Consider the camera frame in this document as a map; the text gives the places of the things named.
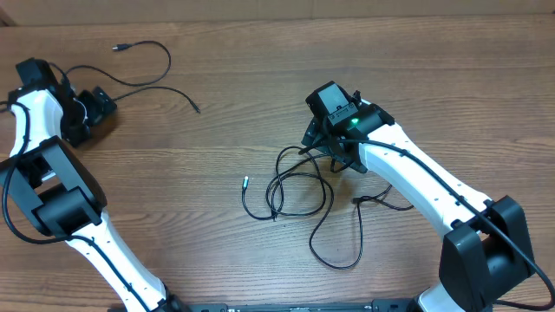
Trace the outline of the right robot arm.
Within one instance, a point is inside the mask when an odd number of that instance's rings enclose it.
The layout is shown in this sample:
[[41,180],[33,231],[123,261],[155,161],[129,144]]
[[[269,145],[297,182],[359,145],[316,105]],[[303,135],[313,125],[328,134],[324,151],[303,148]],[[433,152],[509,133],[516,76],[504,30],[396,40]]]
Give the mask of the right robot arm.
[[418,311],[489,311],[532,275],[521,206],[466,185],[427,156],[393,116],[334,81],[312,92],[302,140],[358,172],[386,179],[441,238],[440,281],[415,298]]

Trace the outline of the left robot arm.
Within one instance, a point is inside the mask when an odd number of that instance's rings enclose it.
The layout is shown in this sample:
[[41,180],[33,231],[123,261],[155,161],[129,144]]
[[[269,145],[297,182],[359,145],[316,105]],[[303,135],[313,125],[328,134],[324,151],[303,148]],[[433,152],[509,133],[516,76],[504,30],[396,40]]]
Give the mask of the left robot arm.
[[186,305],[129,249],[105,208],[107,198],[72,149],[117,108],[101,88],[76,94],[57,66],[30,58],[16,65],[23,85],[4,103],[16,139],[1,164],[4,221],[32,244],[64,242],[117,293],[126,311],[185,311]]

